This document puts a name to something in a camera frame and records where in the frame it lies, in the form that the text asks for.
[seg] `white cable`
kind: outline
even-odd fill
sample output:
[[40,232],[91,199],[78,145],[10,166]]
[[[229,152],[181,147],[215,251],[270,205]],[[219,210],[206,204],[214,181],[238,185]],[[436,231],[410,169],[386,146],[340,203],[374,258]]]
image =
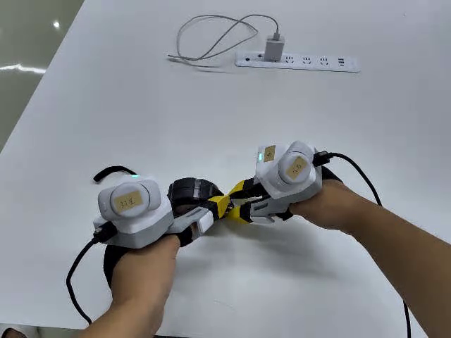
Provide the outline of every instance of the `white cable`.
[[[178,30],[178,33],[177,33],[177,39],[176,39],[176,43],[175,43],[176,49],[177,49],[177,55],[169,54],[168,57],[169,57],[172,61],[179,61],[179,62],[185,63],[185,64],[187,64],[187,65],[191,65],[191,66],[194,66],[194,67],[200,67],[200,68],[216,68],[217,66],[214,66],[214,65],[197,65],[197,64],[195,64],[195,63],[191,63],[190,61],[195,62],[195,61],[206,60],[206,59],[208,59],[208,58],[213,58],[214,56],[218,56],[218,55],[224,54],[225,52],[230,51],[231,49],[235,48],[236,46],[238,46],[238,45],[240,45],[240,44],[242,44],[242,43],[244,43],[244,42],[246,42],[246,41],[248,41],[248,40],[253,39],[254,37],[256,37],[257,34],[259,33],[258,29],[256,29],[256,28],[255,28],[253,25],[251,25],[250,23],[247,23],[246,21],[244,21],[245,19],[251,18],[251,17],[254,17],[254,16],[262,17],[262,18],[268,18],[268,19],[272,20],[272,21],[276,24],[276,32],[274,33],[274,37],[279,37],[279,36],[280,36],[280,34],[279,34],[279,24],[278,24],[277,20],[276,20],[275,18],[269,16],[269,15],[264,15],[264,14],[249,14],[249,15],[244,16],[244,17],[241,18],[241,19],[235,19],[235,18],[231,18],[231,17],[229,17],[229,16],[225,16],[225,15],[216,15],[216,14],[197,15],[197,16],[195,16],[195,17],[189,19],[186,23],[184,23],[184,24],[182,25],[182,27],[180,27],[180,29]],[[189,24],[195,23],[196,21],[199,22],[199,21],[201,21],[201,20],[208,20],[208,19],[214,19],[214,18],[220,18],[220,19],[231,20],[231,21],[234,21],[235,23],[234,23],[233,25],[231,25],[230,28],[229,28],[228,30],[226,30],[226,31],[221,35],[221,37],[219,37],[219,39],[216,40],[216,42],[209,48],[209,50],[206,51],[206,52],[205,52],[204,54],[202,54],[201,56],[199,56],[199,57],[190,57],[190,56],[184,56],[184,55],[182,55],[181,52],[180,52],[180,40],[181,40],[181,37],[182,37],[183,32],[189,27]],[[236,43],[236,44],[234,44],[234,45],[232,45],[232,46],[230,46],[230,47],[228,47],[228,48],[226,48],[226,49],[224,49],[224,50],[222,50],[222,51],[218,51],[218,52],[216,52],[216,53],[214,53],[214,54],[210,54],[210,53],[214,50],[214,48],[219,44],[219,42],[221,42],[221,40],[222,40],[224,37],[226,37],[226,35],[227,35],[233,28],[235,28],[235,27],[236,27],[238,24],[240,24],[240,23],[242,23],[243,25],[246,25],[248,28],[250,28],[251,30],[253,30],[254,33],[253,33],[252,35],[250,35],[249,37],[247,37],[246,39],[243,39],[243,40],[239,41],[238,43]]]

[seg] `hand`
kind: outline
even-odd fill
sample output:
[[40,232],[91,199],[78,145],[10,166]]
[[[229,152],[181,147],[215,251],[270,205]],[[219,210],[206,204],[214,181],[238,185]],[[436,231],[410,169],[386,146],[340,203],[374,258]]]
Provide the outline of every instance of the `hand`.
[[113,305],[132,302],[138,307],[157,308],[162,315],[179,247],[176,236],[167,236],[143,249],[127,252],[113,271]]
[[349,233],[362,209],[372,204],[337,180],[324,180],[322,190],[312,198],[294,203],[290,212],[319,227]]

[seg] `white charger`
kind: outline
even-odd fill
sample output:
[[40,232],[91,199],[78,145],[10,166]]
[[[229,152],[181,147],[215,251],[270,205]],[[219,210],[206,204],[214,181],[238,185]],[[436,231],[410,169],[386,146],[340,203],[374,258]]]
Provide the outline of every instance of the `white charger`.
[[278,32],[275,32],[273,36],[268,36],[266,39],[266,47],[264,60],[279,62],[282,58],[283,47],[285,46],[285,38]]

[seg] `yellow tape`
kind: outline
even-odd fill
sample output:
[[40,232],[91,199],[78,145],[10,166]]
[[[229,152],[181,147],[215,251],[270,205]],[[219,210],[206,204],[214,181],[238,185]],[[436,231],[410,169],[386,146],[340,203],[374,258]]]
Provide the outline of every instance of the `yellow tape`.
[[227,214],[227,218],[230,218],[231,220],[234,220],[236,222],[242,223],[242,224],[249,224],[245,220],[243,220],[240,217],[240,207],[236,206],[232,210],[230,210]]
[[211,197],[209,201],[216,203],[216,205],[218,206],[218,217],[222,218],[224,216],[224,213],[226,213],[228,204],[230,203],[230,197],[228,195],[214,196]]
[[233,189],[228,193],[228,195],[233,194],[234,192],[240,192],[245,185],[245,181],[239,182],[237,185],[233,187]]

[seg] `wire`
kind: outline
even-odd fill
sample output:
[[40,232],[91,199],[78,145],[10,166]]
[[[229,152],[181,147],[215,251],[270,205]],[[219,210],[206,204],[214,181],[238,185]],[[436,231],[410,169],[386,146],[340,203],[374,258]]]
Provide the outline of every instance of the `wire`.
[[69,291],[70,300],[72,301],[72,304],[74,305],[75,309],[78,311],[78,313],[87,321],[88,325],[92,324],[91,318],[82,310],[80,307],[80,304],[78,304],[77,299],[75,298],[75,294],[73,292],[72,284],[70,283],[70,279],[72,278],[73,273],[75,272],[75,269],[77,268],[78,264],[80,264],[80,261],[82,260],[83,256],[87,253],[89,249],[95,244],[99,243],[99,240],[97,238],[91,239],[85,247],[80,251],[77,258],[73,261],[72,266],[70,267],[68,276],[66,277],[66,286]]
[[[369,189],[371,189],[371,191],[373,192],[373,195],[374,195],[374,198],[376,199],[377,204],[379,206],[382,206],[382,202],[381,202],[381,199],[379,198],[376,188],[373,186],[373,183],[371,183],[369,178],[365,175],[364,171],[357,165],[357,163],[355,163],[350,157],[340,154],[340,153],[326,153],[325,156],[327,156],[327,158],[338,157],[338,158],[341,158],[341,159],[347,161],[348,163],[350,163],[355,168],[355,170],[357,170],[359,172],[360,176],[362,176],[362,178],[368,184]],[[411,327],[410,327],[409,308],[407,307],[407,304],[404,300],[402,301],[402,304],[404,306],[404,315],[406,317],[407,338],[411,338],[412,331],[411,331]]]
[[[168,57],[170,59],[172,59],[172,61],[179,61],[179,62],[182,62],[184,64],[191,65],[193,67],[217,68],[217,66],[214,66],[214,65],[197,65],[197,64],[191,63],[190,61],[192,61],[192,62],[203,61],[203,60],[206,60],[206,59],[209,59],[209,58],[213,58],[214,56],[218,56],[218,55],[224,54],[225,52],[230,51],[231,49],[235,48],[236,46],[238,46],[240,44],[243,44],[244,42],[256,37],[258,35],[258,33],[259,33],[258,29],[256,29],[250,23],[245,22],[245,20],[247,18],[251,18],[251,17],[268,18],[268,19],[272,20],[276,24],[276,33],[275,33],[275,35],[279,35],[279,24],[278,24],[278,22],[277,22],[277,20],[275,18],[273,18],[272,16],[269,16],[269,15],[249,14],[249,15],[246,15],[246,16],[242,17],[241,19],[235,19],[235,18],[231,18],[230,16],[216,15],[216,14],[197,15],[197,16],[189,19],[186,23],[184,23],[182,25],[182,27],[180,27],[180,29],[178,30],[178,33],[177,33],[177,39],[176,39],[176,43],[175,43],[175,46],[176,46],[176,49],[177,49],[177,55],[169,54]],[[229,29],[226,30],[221,35],[221,37],[219,37],[219,39],[216,40],[216,42],[209,48],[209,50],[206,51],[205,53],[203,53],[201,56],[190,57],[190,56],[182,55],[181,52],[180,52],[180,40],[181,40],[181,37],[183,35],[183,32],[189,27],[190,24],[192,24],[192,23],[194,23],[196,21],[199,22],[200,20],[208,20],[208,19],[213,19],[213,18],[226,19],[226,20],[234,21],[235,23],[233,25],[231,25],[229,27]],[[215,49],[215,47],[219,44],[219,42],[221,42],[221,40],[224,37],[226,37],[227,34],[240,23],[243,24],[243,25],[246,25],[248,28],[253,30],[254,33],[252,35],[250,35],[249,37],[237,42],[236,44],[234,44],[234,45],[232,45],[232,46],[230,46],[230,47],[228,47],[226,49],[223,49],[222,51],[218,51],[216,53],[210,54]]]

